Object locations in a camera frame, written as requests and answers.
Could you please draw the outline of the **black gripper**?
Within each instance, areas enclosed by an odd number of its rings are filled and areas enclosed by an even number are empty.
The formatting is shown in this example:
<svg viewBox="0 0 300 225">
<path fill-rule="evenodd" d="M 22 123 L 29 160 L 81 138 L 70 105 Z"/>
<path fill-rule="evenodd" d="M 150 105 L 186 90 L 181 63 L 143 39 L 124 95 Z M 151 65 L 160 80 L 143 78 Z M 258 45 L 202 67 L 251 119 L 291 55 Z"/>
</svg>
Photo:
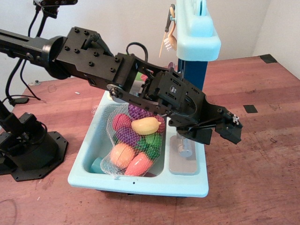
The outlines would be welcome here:
<svg viewBox="0 0 300 225">
<path fill-rule="evenodd" d="M 213 127 L 222 138 L 234 144 L 241 141 L 240 118 L 222 106 L 208 103 L 200 89 L 173 70 L 148 78 L 142 92 L 129 96 L 128 101 L 155 115 L 168 116 L 169 125 L 194 142 L 209 145 Z"/>
</svg>

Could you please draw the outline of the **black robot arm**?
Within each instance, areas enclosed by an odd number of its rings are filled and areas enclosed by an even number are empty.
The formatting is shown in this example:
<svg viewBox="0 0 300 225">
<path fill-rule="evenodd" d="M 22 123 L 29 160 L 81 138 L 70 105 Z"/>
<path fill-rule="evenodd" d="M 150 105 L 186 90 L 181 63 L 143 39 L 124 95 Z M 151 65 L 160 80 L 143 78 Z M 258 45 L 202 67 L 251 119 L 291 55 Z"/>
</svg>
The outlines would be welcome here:
<svg viewBox="0 0 300 225">
<path fill-rule="evenodd" d="M 215 131 L 232 143 L 241 140 L 239 117 L 210 104 L 205 94 L 174 69 L 152 65 L 130 54 L 113 55 L 100 35 L 73 27 L 66 37 L 27 37 L 1 30 L 0 50 L 28 60 L 57 79 L 71 76 L 152 114 L 169 117 L 169 125 L 192 141 L 209 144 Z"/>
</svg>

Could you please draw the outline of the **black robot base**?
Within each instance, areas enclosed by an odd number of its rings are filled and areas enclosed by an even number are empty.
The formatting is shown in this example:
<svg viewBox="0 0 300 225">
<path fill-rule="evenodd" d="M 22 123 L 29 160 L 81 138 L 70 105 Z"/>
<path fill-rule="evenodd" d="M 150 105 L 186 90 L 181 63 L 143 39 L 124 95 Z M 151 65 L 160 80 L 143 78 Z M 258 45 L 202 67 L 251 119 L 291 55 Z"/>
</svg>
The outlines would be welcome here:
<svg viewBox="0 0 300 225">
<path fill-rule="evenodd" d="M 0 105 L 0 173 L 10 174 L 15 181 L 42 179 L 56 169 L 67 152 L 68 142 L 34 114 L 16 117 Z"/>
</svg>

